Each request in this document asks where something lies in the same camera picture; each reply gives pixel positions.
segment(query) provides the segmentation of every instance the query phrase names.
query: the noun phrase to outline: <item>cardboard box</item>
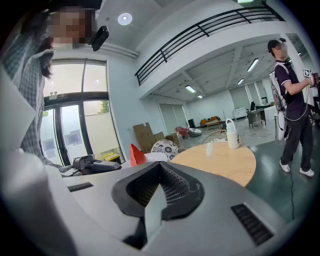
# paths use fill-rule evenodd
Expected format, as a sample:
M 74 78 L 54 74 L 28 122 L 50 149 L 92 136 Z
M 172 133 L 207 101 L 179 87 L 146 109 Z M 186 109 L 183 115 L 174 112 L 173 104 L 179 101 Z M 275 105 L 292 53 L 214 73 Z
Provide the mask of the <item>cardboard box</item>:
M 140 145 L 141 151 L 150 153 L 153 145 L 156 143 L 154 134 L 148 122 L 133 126 L 135 137 Z
M 165 136 L 165 138 L 168 141 L 172 141 L 172 142 L 174 142 L 175 144 L 177 144 L 179 146 L 179 139 L 178 139 L 178 136 L 177 136 L 176 133 L 171 133 L 171 134 Z
M 166 139 L 163 132 L 159 132 L 159 133 L 155 134 L 154 138 L 155 138 L 156 142 Z

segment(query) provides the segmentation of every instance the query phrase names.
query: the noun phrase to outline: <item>woman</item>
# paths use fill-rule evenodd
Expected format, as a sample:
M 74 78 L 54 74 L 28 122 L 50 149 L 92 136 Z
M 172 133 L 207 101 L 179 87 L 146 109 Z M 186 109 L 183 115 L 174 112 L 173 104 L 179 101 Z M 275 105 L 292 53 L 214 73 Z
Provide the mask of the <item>woman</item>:
M 40 144 L 40 128 L 44 110 L 45 78 L 50 78 L 54 43 L 80 46 L 87 42 L 92 31 L 92 11 L 80 7 L 60 9 L 52 16 L 41 12 L 44 8 L 29 12 L 23 19 L 17 36 L 2 58 L 2 65 L 22 96 L 36 111 L 21 144 L 21 148 L 36 155 L 46 165 L 54 166 L 61 173 L 71 166 L 52 163 L 43 156 Z

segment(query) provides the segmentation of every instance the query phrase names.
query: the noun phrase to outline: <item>person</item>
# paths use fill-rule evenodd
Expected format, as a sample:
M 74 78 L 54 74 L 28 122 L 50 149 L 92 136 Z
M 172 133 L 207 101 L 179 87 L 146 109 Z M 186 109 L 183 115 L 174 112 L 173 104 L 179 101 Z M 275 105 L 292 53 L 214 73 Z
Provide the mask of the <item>person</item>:
M 18 91 L 36 111 L 21 143 L 21 149 L 64 173 L 72 166 L 54 164 L 42 154 L 40 128 L 44 111 L 43 89 L 45 78 L 51 76 L 54 46 L 78 48 L 91 37 L 92 30 L 89 28 L 92 10 L 77 6 L 64 7 L 49 14 L 48 11 L 43 11 L 46 7 L 40 4 L 38 9 L 30 11 L 18 23 L 15 36 L 8 39 L 8 47 L 1 57 L 1 64 Z
M 306 111 L 307 106 L 302 93 L 305 87 L 312 84 L 312 80 L 307 77 L 299 82 L 290 63 L 285 62 L 287 49 L 284 43 L 279 40 L 271 40 L 268 42 L 267 48 L 278 63 L 274 68 L 274 74 L 280 87 L 280 93 L 287 104 L 286 116 L 290 119 L 288 120 L 288 136 L 279 164 L 285 173 L 289 173 L 289 164 L 293 160 L 299 142 L 301 142 L 302 159 L 299 172 L 308 177 L 313 177 L 315 175 L 311 170 L 313 131 L 309 111 Z

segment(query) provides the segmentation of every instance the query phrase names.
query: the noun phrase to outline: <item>sofa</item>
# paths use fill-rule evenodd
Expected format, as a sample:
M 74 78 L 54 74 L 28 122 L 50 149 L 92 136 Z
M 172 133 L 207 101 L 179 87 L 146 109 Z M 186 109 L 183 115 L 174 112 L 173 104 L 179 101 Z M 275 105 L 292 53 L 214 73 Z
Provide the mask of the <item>sofa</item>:
M 219 116 L 212 116 L 210 119 L 203 119 L 200 121 L 200 126 L 207 126 L 207 125 L 219 125 L 220 118 Z

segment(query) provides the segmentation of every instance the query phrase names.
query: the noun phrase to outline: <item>white sneaker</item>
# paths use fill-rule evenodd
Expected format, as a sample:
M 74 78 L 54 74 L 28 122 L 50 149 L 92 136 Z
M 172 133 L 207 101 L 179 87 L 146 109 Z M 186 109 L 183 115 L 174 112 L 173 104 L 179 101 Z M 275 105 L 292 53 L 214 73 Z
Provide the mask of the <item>white sneaker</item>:
M 315 175 L 314 171 L 313 170 L 308 170 L 308 171 L 303 171 L 301 168 L 300 168 L 300 171 L 299 173 L 303 174 L 303 175 L 306 175 L 308 177 L 313 177 Z
M 283 164 L 281 164 L 281 161 L 279 162 L 279 164 L 280 164 L 282 170 L 283 170 L 285 173 L 290 173 L 290 167 L 289 167 L 288 164 L 283 165 Z

